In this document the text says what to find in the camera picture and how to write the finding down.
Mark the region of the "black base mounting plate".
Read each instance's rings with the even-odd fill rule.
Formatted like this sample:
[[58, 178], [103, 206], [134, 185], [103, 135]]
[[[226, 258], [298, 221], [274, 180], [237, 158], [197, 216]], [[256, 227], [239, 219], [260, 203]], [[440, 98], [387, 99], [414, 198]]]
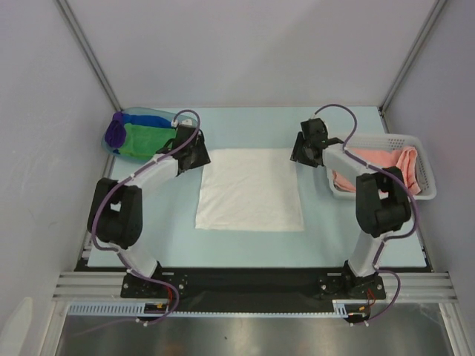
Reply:
[[342, 292], [342, 268], [165, 268], [150, 283], [124, 268], [91, 268], [80, 262], [75, 271], [125, 272], [119, 301], [164, 300], [176, 289], [180, 312], [328, 312], [343, 300], [362, 304], [385, 301], [401, 285], [400, 273], [430, 273], [428, 267], [384, 267], [378, 284], [360, 297]]

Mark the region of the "pink striped towel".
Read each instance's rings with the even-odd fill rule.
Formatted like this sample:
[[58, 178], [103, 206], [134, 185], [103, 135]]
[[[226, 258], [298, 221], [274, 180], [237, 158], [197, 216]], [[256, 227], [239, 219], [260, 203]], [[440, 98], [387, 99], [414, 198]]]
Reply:
[[416, 178], [418, 151], [415, 147], [404, 146], [402, 149], [391, 152], [360, 148], [352, 148], [351, 151], [367, 162], [382, 168], [396, 166], [401, 170], [404, 183], [409, 188], [411, 194], [417, 195], [422, 191]]

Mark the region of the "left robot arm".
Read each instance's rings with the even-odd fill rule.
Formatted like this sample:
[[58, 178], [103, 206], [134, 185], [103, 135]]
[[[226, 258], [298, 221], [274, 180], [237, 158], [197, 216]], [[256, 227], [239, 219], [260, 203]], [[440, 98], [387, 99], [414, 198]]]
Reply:
[[143, 201], [164, 183], [211, 162], [203, 132], [178, 125], [170, 139], [135, 172], [121, 180], [100, 179], [95, 188], [87, 230], [95, 249], [118, 256], [129, 274], [138, 278], [137, 288], [148, 297], [170, 287], [156, 274], [160, 270], [140, 242], [143, 232]]

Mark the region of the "purple towel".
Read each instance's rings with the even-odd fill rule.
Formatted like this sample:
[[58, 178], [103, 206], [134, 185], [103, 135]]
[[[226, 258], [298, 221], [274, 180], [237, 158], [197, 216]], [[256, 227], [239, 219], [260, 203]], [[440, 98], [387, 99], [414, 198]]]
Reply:
[[107, 127], [104, 140], [111, 148], [120, 148], [126, 138], [126, 129], [122, 112], [116, 112], [112, 116], [111, 123]]

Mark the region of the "green towel in tray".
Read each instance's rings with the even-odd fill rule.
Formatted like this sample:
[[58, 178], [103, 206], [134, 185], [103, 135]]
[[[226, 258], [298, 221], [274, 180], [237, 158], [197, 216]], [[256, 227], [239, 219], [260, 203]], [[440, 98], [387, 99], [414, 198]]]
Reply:
[[114, 152], [122, 156], [148, 160], [170, 139], [176, 137], [174, 128], [156, 128], [151, 126], [125, 124], [125, 140]]

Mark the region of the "white perforated plastic basket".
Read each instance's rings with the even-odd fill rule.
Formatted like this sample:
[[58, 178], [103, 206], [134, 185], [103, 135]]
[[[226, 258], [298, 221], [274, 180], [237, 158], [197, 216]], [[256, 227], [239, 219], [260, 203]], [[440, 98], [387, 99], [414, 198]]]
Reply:
[[436, 196], [435, 178], [423, 145], [414, 136], [399, 134], [356, 134], [350, 139], [348, 149], [382, 150], [391, 152], [413, 146], [418, 151], [416, 178], [422, 191], [414, 195], [416, 200], [431, 200]]

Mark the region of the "translucent blue towel tray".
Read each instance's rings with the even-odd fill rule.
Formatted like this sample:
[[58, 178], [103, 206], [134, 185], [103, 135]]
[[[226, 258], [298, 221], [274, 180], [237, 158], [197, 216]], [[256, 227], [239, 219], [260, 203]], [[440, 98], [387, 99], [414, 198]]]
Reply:
[[[133, 107], [133, 108], [126, 108], [122, 111], [120, 111], [122, 113], [129, 113], [129, 114], [133, 114], [133, 115], [155, 115], [155, 116], [161, 116], [163, 118], [166, 118], [167, 120], [169, 120], [170, 122], [173, 120], [173, 119], [178, 119], [178, 118], [190, 118], [190, 119], [193, 119], [194, 120], [194, 126], [197, 125], [197, 121], [196, 119], [190, 117], [190, 116], [187, 116], [187, 115], [184, 115], [184, 114], [181, 114], [179, 116], [177, 116], [175, 113], [171, 113], [171, 112], [168, 112], [168, 111], [161, 111], [161, 110], [156, 110], [156, 109], [152, 109], [152, 108], [142, 108], [142, 107]], [[130, 162], [140, 162], [140, 163], [144, 163], [144, 162], [147, 162], [148, 160], [141, 160], [141, 159], [135, 159], [133, 157], [128, 157], [128, 156], [122, 156], [120, 154], [118, 154], [117, 152], [114, 152], [114, 149], [111, 148], [104, 140], [104, 136], [105, 136], [105, 133], [103, 135], [103, 138], [102, 138], [102, 147], [111, 155], [114, 155], [116, 157], [119, 157], [120, 159], [123, 159], [123, 160], [127, 160], [127, 161], [130, 161]]]

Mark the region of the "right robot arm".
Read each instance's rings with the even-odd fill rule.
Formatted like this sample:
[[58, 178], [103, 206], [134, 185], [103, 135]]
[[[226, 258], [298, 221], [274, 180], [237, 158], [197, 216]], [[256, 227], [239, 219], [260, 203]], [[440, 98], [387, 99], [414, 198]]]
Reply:
[[379, 258], [385, 243], [411, 218], [409, 193], [396, 166], [380, 168], [330, 138], [325, 123], [308, 119], [301, 123], [290, 159], [313, 168], [336, 171], [356, 189], [356, 220], [361, 229], [356, 247], [341, 273], [342, 292], [357, 298], [375, 287]]

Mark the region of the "white towel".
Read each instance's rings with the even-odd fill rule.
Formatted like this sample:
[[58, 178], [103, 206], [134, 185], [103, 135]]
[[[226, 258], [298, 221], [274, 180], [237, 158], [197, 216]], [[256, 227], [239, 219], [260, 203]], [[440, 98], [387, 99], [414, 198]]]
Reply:
[[195, 227], [299, 232], [304, 218], [288, 148], [217, 149], [203, 169]]

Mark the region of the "blue towel in tray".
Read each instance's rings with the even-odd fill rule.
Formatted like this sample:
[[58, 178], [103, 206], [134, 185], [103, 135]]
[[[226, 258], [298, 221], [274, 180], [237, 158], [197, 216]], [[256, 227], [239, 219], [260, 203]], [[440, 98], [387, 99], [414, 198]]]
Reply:
[[155, 115], [133, 115], [122, 113], [125, 124], [140, 125], [153, 128], [172, 128], [172, 124], [166, 118]]

